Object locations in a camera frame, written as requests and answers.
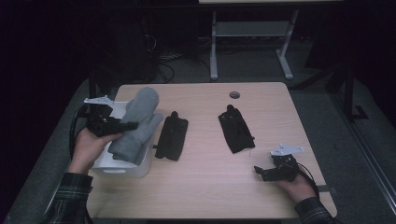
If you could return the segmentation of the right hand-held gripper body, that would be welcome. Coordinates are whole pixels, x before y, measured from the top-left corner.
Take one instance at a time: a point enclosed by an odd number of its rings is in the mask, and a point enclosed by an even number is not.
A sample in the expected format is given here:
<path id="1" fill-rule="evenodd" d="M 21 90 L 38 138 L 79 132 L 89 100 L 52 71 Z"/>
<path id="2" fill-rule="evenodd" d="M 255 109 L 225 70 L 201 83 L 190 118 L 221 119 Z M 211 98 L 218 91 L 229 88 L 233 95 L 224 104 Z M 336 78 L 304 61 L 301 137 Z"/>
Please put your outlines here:
<path id="1" fill-rule="evenodd" d="M 298 163 L 293 157 L 294 154 L 303 152 L 302 147 L 295 147 L 280 144 L 278 148 L 270 152 L 275 165 L 274 171 L 271 173 L 271 181 L 287 180 L 292 182 L 298 173 Z"/>

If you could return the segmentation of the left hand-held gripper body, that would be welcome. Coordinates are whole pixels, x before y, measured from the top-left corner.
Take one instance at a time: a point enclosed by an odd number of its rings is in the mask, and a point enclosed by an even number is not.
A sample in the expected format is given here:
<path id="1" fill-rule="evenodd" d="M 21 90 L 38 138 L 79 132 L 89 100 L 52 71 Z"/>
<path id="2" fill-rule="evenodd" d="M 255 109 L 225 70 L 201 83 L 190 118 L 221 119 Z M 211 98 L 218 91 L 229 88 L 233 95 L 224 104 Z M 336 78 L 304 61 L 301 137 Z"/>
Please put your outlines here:
<path id="1" fill-rule="evenodd" d="M 106 95 L 98 98 L 86 98 L 84 103 L 90 108 L 87 118 L 87 128 L 97 137 L 122 133 L 120 119 L 111 117 L 114 102 Z"/>

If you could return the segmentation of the black glove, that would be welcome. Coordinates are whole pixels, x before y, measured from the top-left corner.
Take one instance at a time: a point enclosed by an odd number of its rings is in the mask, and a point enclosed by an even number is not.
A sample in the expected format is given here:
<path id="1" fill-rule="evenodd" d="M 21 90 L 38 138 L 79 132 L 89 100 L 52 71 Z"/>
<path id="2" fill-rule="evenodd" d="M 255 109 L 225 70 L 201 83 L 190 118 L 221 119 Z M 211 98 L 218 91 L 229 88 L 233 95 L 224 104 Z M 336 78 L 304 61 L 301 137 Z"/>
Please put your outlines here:
<path id="1" fill-rule="evenodd" d="M 158 159 L 166 158 L 170 161 L 178 161 L 184 147 L 185 137 L 189 122 L 178 116 L 173 111 L 165 119 L 159 142 L 156 147 L 155 157 Z"/>
<path id="2" fill-rule="evenodd" d="M 226 143 L 233 154 L 255 147 L 254 137 L 242 114 L 233 105 L 227 105 L 227 110 L 219 115 L 219 123 Z"/>

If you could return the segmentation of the white plastic bin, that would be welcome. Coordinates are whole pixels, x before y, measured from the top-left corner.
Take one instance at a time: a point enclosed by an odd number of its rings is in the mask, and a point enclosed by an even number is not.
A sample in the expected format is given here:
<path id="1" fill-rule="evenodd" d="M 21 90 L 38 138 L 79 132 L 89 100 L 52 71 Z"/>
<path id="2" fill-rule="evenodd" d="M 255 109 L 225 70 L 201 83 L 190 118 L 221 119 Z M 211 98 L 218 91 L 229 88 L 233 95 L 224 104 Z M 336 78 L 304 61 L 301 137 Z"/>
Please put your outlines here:
<path id="1" fill-rule="evenodd" d="M 108 152 L 109 146 L 112 142 L 108 143 L 95 161 L 92 171 L 98 175 L 113 175 L 121 177 L 142 177 L 149 172 L 149 167 L 152 157 L 153 135 L 145 144 L 144 159 L 140 165 L 134 165 L 128 161 L 119 161 L 112 158 L 112 154 Z"/>

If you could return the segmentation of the person's right hand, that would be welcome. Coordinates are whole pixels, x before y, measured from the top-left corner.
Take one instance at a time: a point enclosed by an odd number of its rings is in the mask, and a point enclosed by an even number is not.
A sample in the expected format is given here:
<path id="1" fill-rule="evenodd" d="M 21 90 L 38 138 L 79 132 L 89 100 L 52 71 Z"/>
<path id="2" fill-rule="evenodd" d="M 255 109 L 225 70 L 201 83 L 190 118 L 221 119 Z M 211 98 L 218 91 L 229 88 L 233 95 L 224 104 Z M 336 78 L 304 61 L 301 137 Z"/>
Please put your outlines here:
<path id="1" fill-rule="evenodd" d="M 312 189 L 308 181 L 301 175 L 297 175 L 292 182 L 281 180 L 275 184 L 285 190 L 295 203 L 316 197 L 315 191 Z"/>

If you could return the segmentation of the person's left hand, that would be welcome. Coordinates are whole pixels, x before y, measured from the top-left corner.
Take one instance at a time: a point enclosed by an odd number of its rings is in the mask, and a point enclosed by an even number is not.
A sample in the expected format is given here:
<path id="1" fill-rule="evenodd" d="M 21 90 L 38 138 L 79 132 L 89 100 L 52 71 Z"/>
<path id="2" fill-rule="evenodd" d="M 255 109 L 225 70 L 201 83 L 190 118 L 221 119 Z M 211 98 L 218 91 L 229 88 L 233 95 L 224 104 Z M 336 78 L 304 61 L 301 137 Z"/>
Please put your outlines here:
<path id="1" fill-rule="evenodd" d="M 67 172 L 86 175 L 102 154 L 106 145 L 120 137 L 121 133 L 97 137 L 87 128 L 84 128 L 78 133 L 76 138 L 73 158 Z"/>

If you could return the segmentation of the aluminium floor rail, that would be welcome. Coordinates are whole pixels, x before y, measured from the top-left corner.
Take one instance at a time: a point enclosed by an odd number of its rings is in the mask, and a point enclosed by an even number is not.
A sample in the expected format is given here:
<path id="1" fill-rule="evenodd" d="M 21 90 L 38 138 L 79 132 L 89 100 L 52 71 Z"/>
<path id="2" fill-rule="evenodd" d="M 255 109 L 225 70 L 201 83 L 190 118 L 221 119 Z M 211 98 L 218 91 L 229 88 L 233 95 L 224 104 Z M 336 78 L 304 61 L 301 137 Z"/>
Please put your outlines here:
<path id="1" fill-rule="evenodd" d="M 346 124 L 349 132 L 353 136 L 353 139 L 357 143 L 360 152 L 364 158 L 364 161 L 366 162 L 368 169 L 370 170 L 372 177 L 378 185 L 390 210 L 392 211 L 394 216 L 396 216 L 396 188 L 391 185 L 391 182 L 381 168 L 380 163 L 377 161 L 368 143 L 363 138 L 363 135 L 359 130 L 356 121 L 353 118 L 350 118 L 345 112 L 343 103 L 340 98 L 334 94 L 331 94 L 330 99 L 334 104 L 337 112 L 340 114 L 340 117 Z"/>

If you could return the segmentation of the white metal table frame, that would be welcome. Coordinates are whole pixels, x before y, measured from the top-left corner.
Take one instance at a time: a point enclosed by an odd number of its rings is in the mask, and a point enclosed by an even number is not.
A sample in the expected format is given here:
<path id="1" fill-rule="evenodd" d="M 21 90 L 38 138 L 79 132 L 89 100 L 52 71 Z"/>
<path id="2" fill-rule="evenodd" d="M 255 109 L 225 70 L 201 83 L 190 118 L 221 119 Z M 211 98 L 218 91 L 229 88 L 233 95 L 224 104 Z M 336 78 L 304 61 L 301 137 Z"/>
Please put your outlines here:
<path id="1" fill-rule="evenodd" d="M 286 52 L 299 15 L 294 10 L 288 21 L 218 21 L 217 12 L 212 13 L 211 49 L 210 49 L 210 79 L 217 80 L 217 38 L 218 37 L 283 37 L 284 43 L 276 50 L 276 57 L 287 80 L 293 79 L 293 73 L 286 59 Z"/>

